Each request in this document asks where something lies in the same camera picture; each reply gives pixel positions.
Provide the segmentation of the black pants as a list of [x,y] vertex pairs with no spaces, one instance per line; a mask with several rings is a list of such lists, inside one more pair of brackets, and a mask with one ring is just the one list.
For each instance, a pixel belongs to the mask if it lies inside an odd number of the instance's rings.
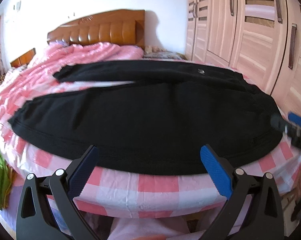
[[27,101],[9,123],[48,153],[79,158],[98,149],[100,167],[161,176],[202,174],[210,145],[233,166],[270,153],[282,139],[271,127],[274,99],[240,73],[177,61],[108,61],[65,66],[58,82],[117,81]]

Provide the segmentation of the green cloth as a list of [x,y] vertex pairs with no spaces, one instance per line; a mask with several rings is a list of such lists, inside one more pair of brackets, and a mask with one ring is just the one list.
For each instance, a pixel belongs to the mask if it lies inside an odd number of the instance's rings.
[[6,209],[14,181],[14,170],[0,152],[0,210]]

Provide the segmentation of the pink checkered bed sheet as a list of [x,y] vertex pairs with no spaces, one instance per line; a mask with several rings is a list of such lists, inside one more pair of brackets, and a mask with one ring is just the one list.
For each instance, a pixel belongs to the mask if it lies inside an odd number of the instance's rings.
[[[72,92],[90,87],[111,87],[112,82],[59,83],[53,73],[59,65],[39,64],[12,74],[0,85],[0,150],[22,177],[34,173],[49,176],[69,165],[69,160],[42,151],[18,137],[8,120],[26,101],[46,94]],[[273,174],[279,192],[291,191],[301,172],[301,151],[283,137],[262,159],[244,167],[248,174]],[[124,218],[160,218],[186,215],[222,204],[207,174],[193,176],[149,176],[97,167],[76,204],[80,210]]]

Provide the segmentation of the pink wooden wardrobe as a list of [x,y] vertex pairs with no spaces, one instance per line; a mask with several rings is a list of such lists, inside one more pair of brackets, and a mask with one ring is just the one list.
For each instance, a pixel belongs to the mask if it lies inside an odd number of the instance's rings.
[[188,0],[187,59],[231,67],[301,116],[301,0]]

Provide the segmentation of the brown wooden nightstand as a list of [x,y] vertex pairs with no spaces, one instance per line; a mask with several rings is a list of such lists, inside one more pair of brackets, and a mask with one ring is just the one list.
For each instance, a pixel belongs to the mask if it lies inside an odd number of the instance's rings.
[[28,65],[33,59],[33,57],[35,56],[35,54],[36,54],[36,50],[35,48],[33,48],[27,51],[26,53],[24,53],[23,55],[21,55],[20,57],[18,57],[17,59],[15,59],[14,61],[12,61],[10,63],[10,66],[13,68],[18,68],[25,64]]

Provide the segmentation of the floral pillow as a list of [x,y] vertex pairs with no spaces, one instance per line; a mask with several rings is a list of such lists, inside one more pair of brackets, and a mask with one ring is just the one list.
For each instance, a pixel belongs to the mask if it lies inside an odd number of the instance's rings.
[[184,54],[168,51],[157,46],[145,46],[143,58],[164,60],[187,60]]

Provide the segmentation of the brown padded wooden headboard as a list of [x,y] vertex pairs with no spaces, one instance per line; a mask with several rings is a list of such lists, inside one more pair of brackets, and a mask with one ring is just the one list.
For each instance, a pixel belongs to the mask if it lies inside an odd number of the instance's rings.
[[144,48],[144,10],[119,9],[64,23],[47,34],[47,43],[62,41],[87,46],[109,42]]

